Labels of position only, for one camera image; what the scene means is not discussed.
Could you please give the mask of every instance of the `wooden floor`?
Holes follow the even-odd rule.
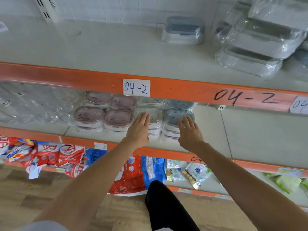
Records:
[[[45,171],[38,179],[27,178],[22,168],[0,165],[0,230],[30,223],[71,180]],[[256,231],[233,201],[184,193],[176,196],[202,231]],[[151,230],[144,196],[107,195],[88,230]]]

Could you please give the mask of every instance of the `white tile wall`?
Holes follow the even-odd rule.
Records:
[[[53,0],[64,19],[161,26],[170,15],[198,16],[216,26],[237,0]],[[34,0],[0,0],[0,14],[40,17]]]

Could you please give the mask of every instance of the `hand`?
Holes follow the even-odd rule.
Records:
[[[204,142],[202,133],[190,116],[183,116],[183,122],[184,124],[180,119],[177,120],[181,134],[179,143],[187,151],[194,152],[200,143]]]
[[[133,144],[135,148],[143,147],[150,143],[148,137],[150,114],[141,113],[131,124],[123,141]]]

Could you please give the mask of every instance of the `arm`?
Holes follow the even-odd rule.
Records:
[[[125,161],[149,143],[150,115],[139,115],[126,137],[106,155],[73,179],[34,221],[56,221],[69,230],[85,230]]]
[[[259,231],[304,231],[307,214],[283,194],[205,143],[190,117],[178,120],[180,145],[195,153],[213,171],[229,195]]]

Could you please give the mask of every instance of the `leg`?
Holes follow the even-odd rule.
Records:
[[[145,197],[152,230],[200,231],[175,195],[160,181],[153,181]]]

